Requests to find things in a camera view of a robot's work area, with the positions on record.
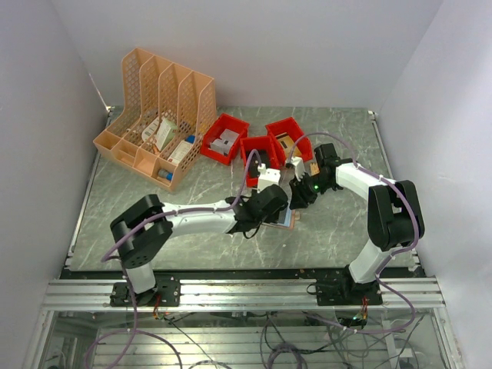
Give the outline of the gold striped card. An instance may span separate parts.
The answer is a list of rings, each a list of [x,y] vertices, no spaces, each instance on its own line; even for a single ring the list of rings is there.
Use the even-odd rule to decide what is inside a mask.
[[[278,143],[280,144],[285,158],[289,158],[291,151],[294,151],[294,156],[300,156],[301,152],[297,147],[294,147],[294,140],[288,133],[282,133],[276,136]]]

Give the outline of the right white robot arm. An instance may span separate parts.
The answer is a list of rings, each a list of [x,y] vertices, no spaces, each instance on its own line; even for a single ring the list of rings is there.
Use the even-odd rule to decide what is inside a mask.
[[[423,237],[417,190],[412,181],[392,181],[356,161],[340,158],[332,144],[316,147],[314,156],[317,173],[313,175],[306,172],[302,158],[286,160],[287,167],[294,169],[289,182],[292,209],[307,208],[329,189],[348,189],[367,202],[368,241],[335,285],[344,302],[356,304],[377,290],[377,277],[390,259]]]

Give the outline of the tan leather card holder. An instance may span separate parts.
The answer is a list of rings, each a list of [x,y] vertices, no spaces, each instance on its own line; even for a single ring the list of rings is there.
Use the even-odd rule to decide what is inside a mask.
[[[264,223],[264,225],[273,228],[293,229],[295,222],[300,219],[300,213],[290,208],[285,208],[279,213],[278,220],[273,223]]]

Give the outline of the orange patterned card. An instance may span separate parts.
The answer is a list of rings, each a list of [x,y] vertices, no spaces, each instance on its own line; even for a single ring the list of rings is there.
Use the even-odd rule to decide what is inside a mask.
[[[318,175],[320,173],[320,169],[315,162],[310,163],[310,171],[311,171],[311,176]]]

